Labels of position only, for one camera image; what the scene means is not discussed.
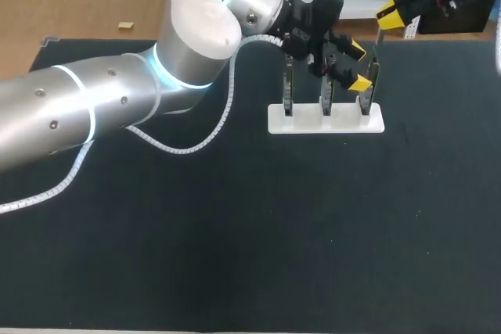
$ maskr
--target white cable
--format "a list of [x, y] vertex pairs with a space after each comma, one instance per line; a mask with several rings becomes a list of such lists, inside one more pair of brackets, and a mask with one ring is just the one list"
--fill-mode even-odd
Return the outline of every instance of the white cable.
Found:
[[[127, 129], [130, 132], [138, 135], [140, 138], [142, 138], [143, 140], [145, 140], [149, 144], [151, 144], [151, 145], [155, 146], [156, 148], [163, 150], [167, 153], [190, 154], [190, 153], [197, 152], [198, 150], [207, 146], [209, 144], [209, 142], [211, 142], [216, 137], [216, 135], [220, 132], [220, 130], [222, 129], [222, 126], [225, 124], [226, 119], [228, 118], [228, 115], [229, 115], [229, 111], [231, 110], [231, 107], [232, 107], [233, 89], [235, 87], [235, 65], [236, 65], [236, 56], [238, 54], [238, 51], [246, 44], [251, 43], [251, 42], [255, 42], [255, 41], [265, 41], [268, 43], [272, 43], [275, 46], [282, 47], [282, 41], [280, 39], [269, 36], [269, 35], [255, 35], [253, 37], [249, 37], [249, 38], [244, 39], [240, 43], [239, 48], [236, 50], [235, 55], [233, 55], [233, 57], [231, 58], [230, 64], [229, 64], [229, 90], [228, 90], [228, 99], [226, 100], [225, 110], [223, 111], [223, 114], [221, 116], [221, 120], [219, 121], [216, 128], [200, 144], [194, 146], [193, 148], [175, 149], [175, 148], [171, 148], [169, 146], [161, 144], [160, 142], [151, 138], [146, 133], [144, 133], [143, 131], [139, 130], [136, 127], [131, 126], [131, 127], [127, 127]], [[48, 191], [40, 193], [39, 195], [28, 197], [27, 199], [20, 199], [18, 201], [14, 201], [12, 203], [0, 204], [0, 214], [5, 214], [5, 213], [8, 213], [10, 211], [23, 209], [25, 207], [31, 207], [33, 205], [36, 205], [38, 203], [43, 203], [44, 201], [47, 201], [48, 199], [51, 199], [51, 198], [59, 195], [62, 191], [64, 191], [66, 188], [68, 188], [68, 186], [71, 184], [71, 182], [77, 176], [78, 171], [80, 170], [80, 167], [83, 164], [84, 159], [87, 156], [88, 151], [91, 149], [91, 146], [93, 143], [94, 142], [91, 141], [91, 142], [84, 144], [81, 147], [80, 152], [77, 155], [77, 158], [74, 161], [73, 166], [70, 169], [70, 172], [63, 179], [63, 181], [60, 182], [57, 186], [55, 186], [54, 188], [52, 188]]]
[[0, 214], [5, 214], [10, 211], [23, 209], [24, 207], [31, 207], [33, 205], [36, 205], [37, 203], [43, 203], [44, 201], [47, 201], [48, 199], [51, 199], [52, 197], [56, 197], [57, 195], [59, 195], [62, 191], [68, 188], [73, 179], [75, 179], [75, 177], [77, 176], [81, 164], [84, 162], [84, 159], [87, 156], [87, 152], [91, 148], [92, 143], [93, 141], [88, 142], [81, 147], [80, 152], [77, 155], [77, 159], [73, 162], [73, 166], [71, 167], [70, 172], [68, 172], [68, 175], [63, 179], [62, 182], [60, 182], [54, 188], [49, 189], [48, 191], [45, 191], [43, 193], [40, 193], [39, 195], [28, 197], [27, 199], [20, 199], [12, 203], [0, 204]]
[[501, 6], [499, 7], [498, 28], [496, 31], [496, 69], [501, 75]]
[[242, 47], [245, 45], [251, 43], [251, 42], [256, 42], [256, 41], [263, 41], [263, 42], [268, 42], [271, 43], [275, 46], [282, 47], [282, 40], [276, 37], [272, 37], [271, 35], [255, 35], [252, 37], [245, 38], [241, 43], [239, 48], [236, 50], [235, 54], [231, 58], [229, 62], [229, 85], [228, 85], [228, 99], [226, 100], [226, 106], [225, 109], [222, 113], [221, 119], [218, 122], [218, 125], [216, 128], [198, 145], [195, 145], [192, 148], [188, 149], [176, 149], [172, 148], [170, 146], [166, 146], [162, 144], [161, 142], [158, 142], [151, 136], [148, 136], [146, 133], [138, 129], [137, 127], [127, 127], [127, 130], [134, 133], [135, 135], [139, 136], [142, 138], [144, 141], [148, 142], [149, 144], [153, 145], [157, 149], [162, 150], [163, 152], [170, 153], [170, 154], [191, 154], [198, 152], [205, 146], [207, 146], [214, 138], [218, 135], [220, 130], [222, 129], [223, 125], [226, 122], [226, 119], [228, 119], [229, 111], [232, 108], [233, 104], [233, 95], [234, 95], [234, 89], [235, 89], [235, 65], [236, 65], [236, 57], [238, 56], [238, 52]]

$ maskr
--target wooden floor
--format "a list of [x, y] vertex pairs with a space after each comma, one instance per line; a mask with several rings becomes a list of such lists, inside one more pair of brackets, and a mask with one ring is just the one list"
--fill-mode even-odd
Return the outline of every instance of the wooden floor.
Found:
[[[156, 39], [163, 0], [0, 0], [0, 79], [24, 74], [48, 35], [60, 38]], [[119, 31], [131, 21], [130, 31]], [[343, 21], [340, 29], [359, 40], [373, 40], [374, 20]], [[454, 34], [428, 38], [492, 38], [491, 25], [483, 34]], [[390, 39], [401, 39], [398, 31]]]

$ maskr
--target screw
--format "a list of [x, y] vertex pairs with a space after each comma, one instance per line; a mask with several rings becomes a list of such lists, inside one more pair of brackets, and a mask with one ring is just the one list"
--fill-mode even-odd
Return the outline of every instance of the screw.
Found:
[[256, 15], [254, 15], [253, 13], [250, 13], [248, 16], [247, 16], [247, 23], [249, 25], [255, 25], [258, 21], [258, 17]]

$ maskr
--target white stand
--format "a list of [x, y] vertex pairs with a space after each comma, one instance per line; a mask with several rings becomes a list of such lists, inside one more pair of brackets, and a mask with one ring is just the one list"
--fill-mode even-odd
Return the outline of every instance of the white stand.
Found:
[[286, 117], [283, 104], [268, 107], [268, 131], [271, 134], [347, 134], [383, 133], [381, 108], [373, 103], [368, 117], [355, 103], [334, 103], [330, 117], [324, 117], [320, 103], [295, 103], [294, 115]]

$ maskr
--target dark table surface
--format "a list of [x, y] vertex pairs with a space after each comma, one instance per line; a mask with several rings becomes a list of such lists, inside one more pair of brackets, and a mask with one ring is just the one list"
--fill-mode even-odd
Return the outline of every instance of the dark table surface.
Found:
[[[39, 69], [150, 41], [61, 41]], [[68, 190], [0, 217], [0, 327], [264, 332], [501, 331], [501, 78], [487, 42], [387, 43], [382, 135], [267, 132], [283, 55], [251, 45], [222, 133], [191, 156], [126, 131]], [[298, 80], [305, 79], [298, 74]], [[218, 121], [227, 77], [143, 126], [169, 145]], [[315, 100], [303, 83], [298, 95]], [[51, 188], [75, 151], [0, 176]]]

